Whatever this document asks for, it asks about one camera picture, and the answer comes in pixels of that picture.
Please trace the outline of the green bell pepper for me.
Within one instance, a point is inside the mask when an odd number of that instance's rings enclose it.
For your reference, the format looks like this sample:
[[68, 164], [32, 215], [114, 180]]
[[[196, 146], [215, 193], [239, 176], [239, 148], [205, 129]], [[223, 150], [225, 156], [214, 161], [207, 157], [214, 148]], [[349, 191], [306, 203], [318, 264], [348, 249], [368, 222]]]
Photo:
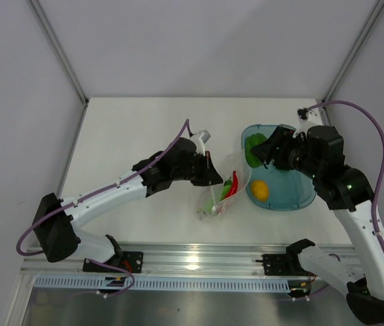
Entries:
[[267, 137], [261, 133], [254, 133], [246, 137], [244, 143], [245, 159], [250, 168], [258, 168], [262, 165], [261, 161], [251, 152], [253, 147], [256, 147], [267, 140]]

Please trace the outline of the red chili pepper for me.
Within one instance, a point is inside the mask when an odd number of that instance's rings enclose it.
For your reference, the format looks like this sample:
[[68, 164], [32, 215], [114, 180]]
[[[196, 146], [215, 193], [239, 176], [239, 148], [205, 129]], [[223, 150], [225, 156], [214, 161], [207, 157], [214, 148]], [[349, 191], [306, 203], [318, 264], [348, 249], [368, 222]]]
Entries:
[[229, 197], [235, 195], [237, 193], [237, 190], [238, 190], [238, 185], [239, 185], [239, 179], [237, 176], [237, 171], [234, 170], [232, 173], [232, 184], [231, 184], [230, 190], [228, 191], [225, 198], [229, 198]]

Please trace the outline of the clear zip top bag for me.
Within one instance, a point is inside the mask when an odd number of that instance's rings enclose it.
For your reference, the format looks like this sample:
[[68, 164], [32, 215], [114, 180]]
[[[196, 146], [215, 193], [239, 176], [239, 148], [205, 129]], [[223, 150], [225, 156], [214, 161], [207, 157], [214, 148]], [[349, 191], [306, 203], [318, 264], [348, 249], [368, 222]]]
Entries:
[[199, 219], [223, 215], [245, 190], [252, 174], [244, 150], [226, 156], [216, 169], [223, 182], [206, 187], [200, 195], [197, 202]]

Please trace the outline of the light green gourd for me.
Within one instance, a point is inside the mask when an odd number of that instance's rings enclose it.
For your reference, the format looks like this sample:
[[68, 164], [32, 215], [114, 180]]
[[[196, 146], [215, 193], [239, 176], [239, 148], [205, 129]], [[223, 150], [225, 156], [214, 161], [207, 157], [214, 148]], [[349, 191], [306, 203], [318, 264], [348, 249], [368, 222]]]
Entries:
[[213, 215], [218, 208], [217, 205], [225, 199], [230, 189], [230, 184], [211, 187], [204, 196], [202, 211], [207, 215]]

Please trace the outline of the yellow lemon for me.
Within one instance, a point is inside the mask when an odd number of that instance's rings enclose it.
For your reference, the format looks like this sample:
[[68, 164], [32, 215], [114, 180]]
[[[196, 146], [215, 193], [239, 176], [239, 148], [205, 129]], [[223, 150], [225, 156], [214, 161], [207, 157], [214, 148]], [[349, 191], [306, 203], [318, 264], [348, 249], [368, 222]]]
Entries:
[[269, 198], [269, 187], [263, 180], [254, 180], [251, 183], [250, 191], [252, 196], [261, 202], [265, 202]]

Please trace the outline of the dark green cucumber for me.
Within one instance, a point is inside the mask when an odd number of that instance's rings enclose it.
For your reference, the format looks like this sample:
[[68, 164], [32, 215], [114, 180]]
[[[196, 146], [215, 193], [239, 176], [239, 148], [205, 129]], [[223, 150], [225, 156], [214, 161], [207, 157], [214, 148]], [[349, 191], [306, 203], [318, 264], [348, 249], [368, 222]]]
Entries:
[[224, 186], [231, 186], [232, 185], [232, 180], [231, 178], [227, 179], [225, 182], [224, 182]]

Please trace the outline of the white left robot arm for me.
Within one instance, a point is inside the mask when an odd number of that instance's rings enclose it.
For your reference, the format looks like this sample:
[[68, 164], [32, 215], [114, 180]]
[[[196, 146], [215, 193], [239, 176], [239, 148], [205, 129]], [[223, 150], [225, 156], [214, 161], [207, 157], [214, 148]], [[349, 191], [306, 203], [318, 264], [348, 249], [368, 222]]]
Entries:
[[33, 220], [42, 253], [50, 263], [72, 257], [96, 261], [106, 271], [116, 271], [123, 257], [118, 242], [108, 234], [85, 232], [83, 227], [120, 204], [167, 190], [175, 181], [207, 187], [223, 183], [223, 178], [209, 151], [191, 139], [179, 138], [166, 150], [154, 153], [92, 192], [63, 199], [55, 194], [44, 196]]

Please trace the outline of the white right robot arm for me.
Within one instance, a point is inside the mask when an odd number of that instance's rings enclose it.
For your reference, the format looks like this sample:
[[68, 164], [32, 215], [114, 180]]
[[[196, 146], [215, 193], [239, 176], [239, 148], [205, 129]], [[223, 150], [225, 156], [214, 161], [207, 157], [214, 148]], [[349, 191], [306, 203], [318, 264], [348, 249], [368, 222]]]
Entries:
[[345, 297], [362, 323], [384, 323], [384, 229], [368, 179], [345, 164], [343, 147], [342, 136], [331, 126], [299, 131], [279, 125], [268, 139], [247, 142], [246, 155], [253, 158], [251, 166], [272, 164], [309, 177], [345, 229], [361, 265], [352, 270], [302, 239], [286, 248], [286, 269], [293, 274], [304, 270], [327, 282]]

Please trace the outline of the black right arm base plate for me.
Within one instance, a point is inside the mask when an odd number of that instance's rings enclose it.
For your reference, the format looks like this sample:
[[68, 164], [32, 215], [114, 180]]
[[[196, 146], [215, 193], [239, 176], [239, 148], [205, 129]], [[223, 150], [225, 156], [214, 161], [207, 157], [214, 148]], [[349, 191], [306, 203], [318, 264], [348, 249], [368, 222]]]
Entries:
[[266, 276], [308, 276], [296, 255], [285, 254], [263, 254], [260, 259], [255, 260], [263, 267]]

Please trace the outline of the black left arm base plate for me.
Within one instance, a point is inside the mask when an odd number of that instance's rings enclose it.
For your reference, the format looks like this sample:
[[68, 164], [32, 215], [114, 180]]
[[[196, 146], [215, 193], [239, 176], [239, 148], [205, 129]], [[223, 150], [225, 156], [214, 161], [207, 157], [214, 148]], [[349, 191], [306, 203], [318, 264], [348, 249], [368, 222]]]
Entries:
[[119, 268], [130, 273], [140, 274], [142, 272], [144, 253], [140, 251], [124, 251], [121, 255], [115, 254], [104, 263], [94, 263], [86, 259], [83, 263], [84, 272], [119, 272]]

